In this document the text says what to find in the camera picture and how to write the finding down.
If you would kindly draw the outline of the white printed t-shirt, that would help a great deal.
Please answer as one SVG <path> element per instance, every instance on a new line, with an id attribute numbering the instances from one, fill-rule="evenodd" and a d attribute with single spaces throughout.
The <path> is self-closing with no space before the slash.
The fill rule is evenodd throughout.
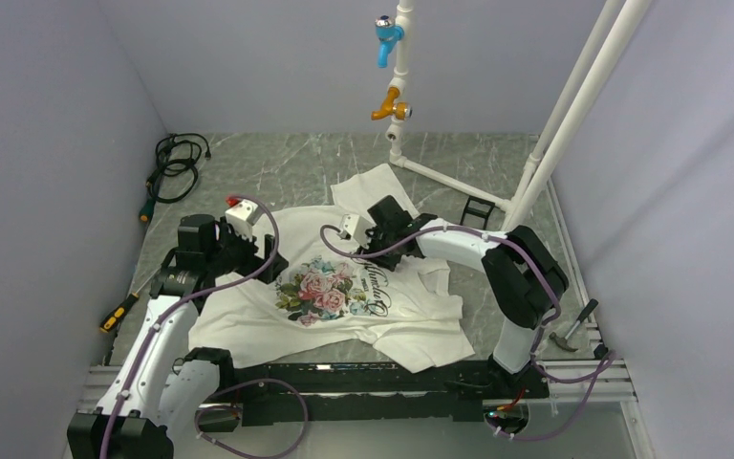
<path id="1" fill-rule="evenodd" d="M 329 206 L 286 208 L 257 222 L 258 236 L 278 227 L 279 251 L 289 267 L 270 284 L 220 276 L 221 289 L 206 299 L 189 346 L 225 349 L 238 368 L 350 339 L 413 373 L 471 357 L 461 327 L 463 301 L 448 291 L 443 260 L 406 257 L 391 272 L 355 260 L 352 242 L 329 249 L 331 236 L 319 232 L 326 224 L 339 226 L 345 214 L 365 215 L 387 195 L 413 211 L 391 167 L 357 174 L 334 185 L 332 195 Z"/>

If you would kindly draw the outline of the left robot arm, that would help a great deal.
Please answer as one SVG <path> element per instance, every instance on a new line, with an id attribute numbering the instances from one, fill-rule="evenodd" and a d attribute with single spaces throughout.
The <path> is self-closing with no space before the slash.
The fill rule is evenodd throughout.
<path id="1" fill-rule="evenodd" d="M 221 402 L 236 388 L 227 350 L 198 347 L 174 362 L 199 318 L 205 299 L 220 291 L 216 279 L 238 273 L 239 284 L 272 282 L 287 267 L 280 232 L 253 235 L 256 212 L 242 218 L 194 214 L 182 219 L 177 244 L 155 274 L 144 324 L 118 374 L 89 413 L 67 429 L 74 458 L 171 458 L 175 443 L 206 400 Z"/>

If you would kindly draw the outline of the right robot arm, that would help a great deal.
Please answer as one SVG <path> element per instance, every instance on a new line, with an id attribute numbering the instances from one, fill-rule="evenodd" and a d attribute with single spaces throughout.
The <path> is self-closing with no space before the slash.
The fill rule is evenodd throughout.
<path id="1" fill-rule="evenodd" d="M 569 279 L 536 232 L 527 226 L 488 231 L 450 223 L 434 214 L 413 217 L 387 195 L 365 217 L 343 219 L 340 234 L 358 254 L 393 270 L 405 256 L 437 258 L 483 273 L 503 314 L 491 354 L 488 383 L 510 397 L 526 381 L 544 321 L 560 308 Z"/>

